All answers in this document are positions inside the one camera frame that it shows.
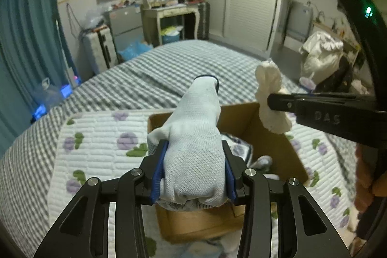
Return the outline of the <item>white jacket on chair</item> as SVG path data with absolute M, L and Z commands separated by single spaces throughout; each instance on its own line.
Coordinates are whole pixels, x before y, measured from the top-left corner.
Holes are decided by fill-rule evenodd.
M 324 31 L 316 31 L 300 47 L 301 76 L 320 84 L 338 70 L 344 43 Z

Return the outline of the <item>purple drink cup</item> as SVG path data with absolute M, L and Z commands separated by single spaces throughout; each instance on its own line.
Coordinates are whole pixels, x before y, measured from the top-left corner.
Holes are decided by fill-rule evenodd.
M 307 91 L 312 92 L 315 90 L 316 84 L 313 81 L 314 72 L 311 73 L 308 77 L 300 77 L 299 78 L 299 85 L 305 88 Z

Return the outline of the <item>grey washing machine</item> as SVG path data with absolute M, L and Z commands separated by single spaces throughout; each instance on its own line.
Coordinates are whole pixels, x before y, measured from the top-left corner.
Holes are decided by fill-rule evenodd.
M 287 36 L 304 43 L 310 35 L 313 24 L 313 9 L 298 1 L 290 2 L 287 18 Z

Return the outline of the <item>white floral quilted mat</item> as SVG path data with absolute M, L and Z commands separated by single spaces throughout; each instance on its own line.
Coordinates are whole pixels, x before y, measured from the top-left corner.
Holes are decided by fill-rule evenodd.
M 148 132 L 161 126 L 167 111 L 129 111 L 85 113 L 74 127 L 63 126 L 58 138 L 56 160 L 48 193 L 49 220 L 54 222 L 67 203 L 90 177 L 105 181 L 136 168 L 148 151 Z M 261 156 L 268 169 L 270 156 Z M 355 237 L 356 210 L 345 229 L 337 229 L 345 244 Z M 142 210 L 146 243 L 151 257 L 235 257 L 241 229 L 216 238 L 170 243 L 161 237 L 156 206 Z

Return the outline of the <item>brown cardboard box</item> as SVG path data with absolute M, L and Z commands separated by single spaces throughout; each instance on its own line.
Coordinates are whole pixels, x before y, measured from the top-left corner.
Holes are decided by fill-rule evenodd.
M 248 165 L 261 156 L 270 156 L 270 174 L 284 181 L 291 177 L 305 184 L 309 176 L 290 141 L 283 134 L 263 127 L 257 103 L 223 105 L 217 128 L 231 152 Z M 161 237 L 170 243 L 184 243 L 223 236 L 243 226 L 244 206 L 227 202 L 221 207 L 192 212 L 176 212 L 156 206 Z

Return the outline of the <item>grey checked bed sheet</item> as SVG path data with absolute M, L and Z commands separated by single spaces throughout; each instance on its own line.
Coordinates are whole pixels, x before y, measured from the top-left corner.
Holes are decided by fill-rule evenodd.
M 18 136 L 1 159 L 1 222 L 16 245 L 32 257 L 49 230 L 49 201 L 56 148 L 63 126 L 87 112 L 169 109 L 195 77 L 219 79 L 222 105 L 252 102 L 260 61 L 206 41 L 167 44 L 115 66 L 78 87 Z M 337 229 L 353 212 L 355 145 L 293 124 L 287 134 L 307 173 L 309 191 Z

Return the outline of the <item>dark suitcase by table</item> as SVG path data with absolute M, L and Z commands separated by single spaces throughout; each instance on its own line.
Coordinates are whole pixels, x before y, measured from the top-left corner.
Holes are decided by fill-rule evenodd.
M 197 5 L 197 8 L 199 10 L 197 38 L 201 40 L 208 40 L 211 6 L 208 2 L 202 2 Z

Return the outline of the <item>white suitcase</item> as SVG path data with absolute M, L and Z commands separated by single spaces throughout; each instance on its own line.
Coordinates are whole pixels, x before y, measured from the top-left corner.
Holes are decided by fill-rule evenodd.
M 102 25 L 83 37 L 89 63 L 95 75 L 99 75 L 119 64 L 110 28 Z

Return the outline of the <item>teal window curtain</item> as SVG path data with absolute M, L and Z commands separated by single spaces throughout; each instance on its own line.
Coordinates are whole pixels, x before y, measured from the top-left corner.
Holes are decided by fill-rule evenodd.
M 1 0 L 1 152 L 30 126 L 41 83 L 68 84 L 73 66 L 57 0 Z

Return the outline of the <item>grey mini fridge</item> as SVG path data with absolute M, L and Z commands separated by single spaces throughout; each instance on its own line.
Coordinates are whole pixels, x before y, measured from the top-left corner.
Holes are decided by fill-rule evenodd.
M 138 5 L 104 12 L 117 51 L 144 41 L 142 14 Z

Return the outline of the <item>white dressing table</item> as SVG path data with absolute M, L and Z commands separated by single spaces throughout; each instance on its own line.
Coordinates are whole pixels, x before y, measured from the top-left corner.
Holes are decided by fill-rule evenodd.
M 197 5 L 183 5 L 179 4 L 172 7 L 147 8 L 145 5 L 141 6 L 142 14 L 142 29 L 144 33 L 144 40 L 153 46 L 163 44 L 161 35 L 161 20 L 164 18 L 172 18 L 181 16 L 184 21 L 185 15 L 195 15 L 195 25 L 193 30 L 193 37 L 198 39 L 200 13 Z

